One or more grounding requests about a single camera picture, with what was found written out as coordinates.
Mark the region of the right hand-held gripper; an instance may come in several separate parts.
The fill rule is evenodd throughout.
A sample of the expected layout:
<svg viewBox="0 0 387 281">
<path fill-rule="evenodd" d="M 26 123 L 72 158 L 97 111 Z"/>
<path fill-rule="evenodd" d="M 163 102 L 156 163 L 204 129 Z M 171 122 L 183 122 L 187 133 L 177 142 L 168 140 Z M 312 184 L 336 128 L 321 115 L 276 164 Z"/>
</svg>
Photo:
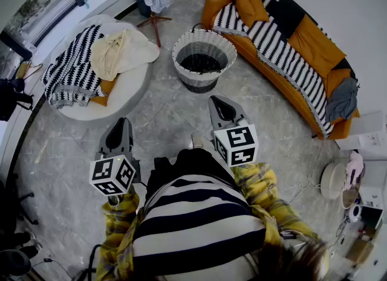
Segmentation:
<svg viewBox="0 0 387 281">
<path fill-rule="evenodd" d="M 258 136 L 255 125 L 245 119 L 242 106 L 227 97 L 213 95 L 209 98 L 209 111 L 213 128 L 219 129 L 213 132 L 215 150 L 227 166 L 254 163 L 259 147 Z"/>
</svg>

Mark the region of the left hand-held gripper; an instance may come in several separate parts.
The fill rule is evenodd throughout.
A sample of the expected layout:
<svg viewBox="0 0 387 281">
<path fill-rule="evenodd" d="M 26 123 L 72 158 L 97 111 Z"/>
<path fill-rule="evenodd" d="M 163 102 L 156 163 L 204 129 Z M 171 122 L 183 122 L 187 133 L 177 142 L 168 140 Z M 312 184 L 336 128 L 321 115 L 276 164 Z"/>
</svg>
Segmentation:
<svg viewBox="0 0 387 281">
<path fill-rule="evenodd" d="M 89 168 L 89 183 L 102 195 L 108 197 L 108 202 L 117 206 L 123 201 L 123 196 L 129 192 L 133 183 L 141 181 L 140 162 L 132 157 L 132 125 L 126 117 L 119 118 L 102 135 L 99 143 L 99 153 L 108 153 L 120 147 L 124 153 L 112 157 L 101 156 L 94 160 Z"/>
</svg>

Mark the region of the woven white grey laundry basket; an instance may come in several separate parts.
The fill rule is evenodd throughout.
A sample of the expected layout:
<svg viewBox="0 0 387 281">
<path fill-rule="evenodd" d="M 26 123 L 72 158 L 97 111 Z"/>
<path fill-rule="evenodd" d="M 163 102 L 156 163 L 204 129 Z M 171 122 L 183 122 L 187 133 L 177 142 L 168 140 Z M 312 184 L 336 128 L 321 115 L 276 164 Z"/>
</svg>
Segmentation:
<svg viewBox="0 0 387 281">
<path fill-rule="evenodd" d="M 172 60 L 178 77 L 190 91 L 211 91 L 237 58 L 234 45 L 203 24 L 194 25 L 175 43 Z"/>
</svg>

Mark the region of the cream yellow garment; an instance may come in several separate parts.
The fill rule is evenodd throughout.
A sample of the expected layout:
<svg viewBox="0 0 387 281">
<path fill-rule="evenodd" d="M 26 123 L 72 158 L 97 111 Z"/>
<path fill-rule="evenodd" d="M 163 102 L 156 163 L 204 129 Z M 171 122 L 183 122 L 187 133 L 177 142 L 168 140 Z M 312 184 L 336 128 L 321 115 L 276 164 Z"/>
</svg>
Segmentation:
<svg viewBox="0 0 387 281">
<path fill-rule="evenodd" d="M 137 30 L 116 32 L 96 40 L 91 46 L 91 67 L 95 75 L 113 81 L 118 74 L 154 62 L 159 47 Z"/>
</svg>

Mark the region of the grey clothes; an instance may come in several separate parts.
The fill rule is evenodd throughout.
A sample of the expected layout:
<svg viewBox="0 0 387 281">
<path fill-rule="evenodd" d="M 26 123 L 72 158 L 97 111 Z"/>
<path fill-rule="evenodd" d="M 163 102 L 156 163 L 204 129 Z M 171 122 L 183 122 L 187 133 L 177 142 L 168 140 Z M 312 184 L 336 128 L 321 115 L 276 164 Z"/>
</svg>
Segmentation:
<svg viewBox="0 0 387 281">
<path fill-rule="evenodd" d="M 347 121 L 357 109 L 357 82 L 352 77 L 345 78 L 328 98 L 325 107 L 326 121 L 335 124 L 338 120 Z"/>
</svg>

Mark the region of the person's left forearm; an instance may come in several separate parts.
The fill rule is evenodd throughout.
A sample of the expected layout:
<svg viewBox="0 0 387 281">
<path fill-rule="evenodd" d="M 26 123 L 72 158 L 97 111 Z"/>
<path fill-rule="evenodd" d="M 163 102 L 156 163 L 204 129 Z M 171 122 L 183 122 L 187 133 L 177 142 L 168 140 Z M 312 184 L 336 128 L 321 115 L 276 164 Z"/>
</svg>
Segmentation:
<svg viewBox="0 0 387 281">
<path fill-rule="evenodd" d="M 102 205 L 106 218 L 106 238 L 126 234 L 137 215 L 140 197 L 135 191 L 120 195 L 119 199 L 117 205 L 111 205 L 109 201 Z"/>
</svg>

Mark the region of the black white patterned blanket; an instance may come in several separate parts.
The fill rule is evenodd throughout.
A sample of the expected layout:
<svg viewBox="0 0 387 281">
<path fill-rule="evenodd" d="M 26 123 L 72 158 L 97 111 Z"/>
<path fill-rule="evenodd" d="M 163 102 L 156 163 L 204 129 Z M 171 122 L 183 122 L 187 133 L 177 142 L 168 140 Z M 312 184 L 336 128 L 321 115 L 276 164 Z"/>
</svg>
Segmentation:
<svg viewBox="0 0 387 281">
<path fill-rule="evenodd" d="M 93 97 L 106 96 L 100 86 L 102 80 L 91 67 L 91 46 L 103 37 L 100 28 L 100 25 L 86 27 L 42 75 L 45 98 L 56 109 L 75 103 L 87 106 Z"/>
</svg>

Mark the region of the black backpack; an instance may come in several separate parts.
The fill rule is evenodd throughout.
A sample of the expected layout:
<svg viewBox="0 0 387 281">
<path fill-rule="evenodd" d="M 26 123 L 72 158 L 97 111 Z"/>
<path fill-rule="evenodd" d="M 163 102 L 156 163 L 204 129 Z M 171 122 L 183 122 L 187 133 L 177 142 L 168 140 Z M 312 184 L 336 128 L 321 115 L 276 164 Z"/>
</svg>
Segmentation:
<svg viewBox="0 0 387 281">
<path fill-rule="evenodd" d="M 33 94 L 26 94 L 24 88 L 24 79 L 0 79 L 0 121 L 9 121 L 17 105 L 33 110 Z"/>
</svg>

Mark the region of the person's torso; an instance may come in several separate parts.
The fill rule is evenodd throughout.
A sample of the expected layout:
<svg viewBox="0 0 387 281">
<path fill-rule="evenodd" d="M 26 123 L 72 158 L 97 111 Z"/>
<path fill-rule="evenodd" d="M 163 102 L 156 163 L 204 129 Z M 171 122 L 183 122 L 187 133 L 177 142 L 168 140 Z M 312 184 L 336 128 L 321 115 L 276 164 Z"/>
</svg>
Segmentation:
<svg viewBox="0 0 387 281">
<path fill-rule="evenodd" d="M 206 175 L 154 192 L 134 233 L 134 275 L 143 280 L 251 281 L 265 226 L 242 193 Z"/>
</svg>

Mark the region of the yellow wooden hanger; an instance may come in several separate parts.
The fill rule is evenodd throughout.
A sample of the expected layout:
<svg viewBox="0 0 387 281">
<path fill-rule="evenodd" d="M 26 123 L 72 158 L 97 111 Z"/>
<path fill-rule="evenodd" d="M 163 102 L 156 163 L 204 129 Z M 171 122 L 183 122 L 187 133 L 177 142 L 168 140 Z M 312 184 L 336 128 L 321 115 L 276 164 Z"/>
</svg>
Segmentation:
<svg viewBox="0 0 387 281">
<path fill-rule="evenodd" d="M 22 62 L 16 72 L 17 79 L 27 79 L 42 68 L 43 64 L 33 65 L 31 62 Z"/>
</svg>

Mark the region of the dark waste bin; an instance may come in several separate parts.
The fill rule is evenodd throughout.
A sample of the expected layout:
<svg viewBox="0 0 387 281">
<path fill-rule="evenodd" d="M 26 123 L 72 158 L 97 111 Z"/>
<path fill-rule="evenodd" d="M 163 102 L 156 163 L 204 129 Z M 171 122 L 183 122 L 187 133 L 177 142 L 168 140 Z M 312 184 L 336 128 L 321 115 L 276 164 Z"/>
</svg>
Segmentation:
<svg viewBox="0 0 387 281">
<path fill-rule="evenodd" d="M 135 0 L 135 1 L 137 3 L 137 8 L 139 10 L 139 13 L 146 18 L 150 18 L 151 8 L 150 6 L 146 5 L 145 0 Z"/>
</svg>

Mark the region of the white cardboard box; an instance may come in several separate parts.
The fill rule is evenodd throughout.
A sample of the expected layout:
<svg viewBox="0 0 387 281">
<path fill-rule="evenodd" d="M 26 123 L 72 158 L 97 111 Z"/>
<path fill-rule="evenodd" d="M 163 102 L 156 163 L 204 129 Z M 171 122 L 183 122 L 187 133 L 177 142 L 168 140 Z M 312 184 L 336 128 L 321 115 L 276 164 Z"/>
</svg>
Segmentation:
<svg viewBox="0 0 387 281">
<path fill-rule="evenodd" d="M 336 144 L 340 150 L 357 150 L 365 160 L 387 160 L 387 115 L 378 111 L 353 118 L 349 135 Z"/>
</svg>

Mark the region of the round mirror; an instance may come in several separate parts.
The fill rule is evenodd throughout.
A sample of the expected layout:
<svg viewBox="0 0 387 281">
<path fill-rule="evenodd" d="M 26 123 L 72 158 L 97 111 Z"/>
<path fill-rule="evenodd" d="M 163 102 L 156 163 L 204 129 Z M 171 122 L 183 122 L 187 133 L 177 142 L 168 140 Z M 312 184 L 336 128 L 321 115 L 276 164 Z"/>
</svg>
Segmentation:
<svg viewBox="0 0 387 281">
<path fill-rule="evenodd" d="M 342 207 L 347 210 L 356 201 L 359 195 L 360 183 L 352 185 L 349 189 L 346 189 L 341 194 Z"/>
</svg>

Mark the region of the white round speaker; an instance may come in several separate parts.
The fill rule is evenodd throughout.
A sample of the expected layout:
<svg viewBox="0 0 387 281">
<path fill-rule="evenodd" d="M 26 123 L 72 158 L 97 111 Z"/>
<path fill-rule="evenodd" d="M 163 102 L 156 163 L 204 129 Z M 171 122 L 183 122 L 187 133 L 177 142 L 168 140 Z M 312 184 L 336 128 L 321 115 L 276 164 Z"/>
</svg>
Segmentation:
<svg viewBox="0 0 387 281">
<path fill-rule="evenodd" d="M 351 223 L 356 223 L 361 217 L 362 207 L 358 204 L 353 204 L 348 209 L 348 218 Z"/>
</svg>

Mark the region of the brown cardboard box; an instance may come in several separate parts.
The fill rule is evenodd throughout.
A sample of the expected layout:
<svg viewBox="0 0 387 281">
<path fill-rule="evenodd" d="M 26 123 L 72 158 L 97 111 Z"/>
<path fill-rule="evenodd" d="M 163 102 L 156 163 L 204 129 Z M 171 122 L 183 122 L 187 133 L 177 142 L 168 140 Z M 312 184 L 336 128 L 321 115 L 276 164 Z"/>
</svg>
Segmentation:
<svg viewBox="0 0 387 281">
<path fill-rule="evenodd" d="M 359 265 L 365 263 L 374 249 L 374 245 L 370 241 L 356 239 L 351 248 L 348 250 L 345 258 Z"/>
</svg>

